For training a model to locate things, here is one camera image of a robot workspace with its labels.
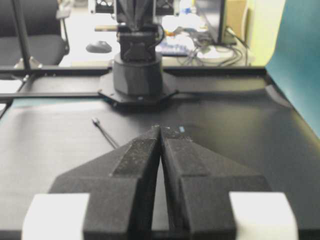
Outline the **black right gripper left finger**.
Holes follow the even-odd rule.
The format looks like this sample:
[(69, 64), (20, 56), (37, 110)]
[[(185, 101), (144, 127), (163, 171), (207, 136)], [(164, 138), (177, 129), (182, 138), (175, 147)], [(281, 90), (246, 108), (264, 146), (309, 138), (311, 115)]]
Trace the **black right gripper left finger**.
[(151, 230), (160, 127), (57, 176), (24, 217), (24, 240), (128, 240)]

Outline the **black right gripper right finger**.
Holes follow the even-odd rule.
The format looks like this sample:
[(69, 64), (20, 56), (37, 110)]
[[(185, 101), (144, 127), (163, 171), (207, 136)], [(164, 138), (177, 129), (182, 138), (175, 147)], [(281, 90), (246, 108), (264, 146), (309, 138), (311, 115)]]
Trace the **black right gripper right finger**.
[(263, 174), (161, 129), (170, 224), (191, 240), (295, 240), (298, 226), (283, 192)]

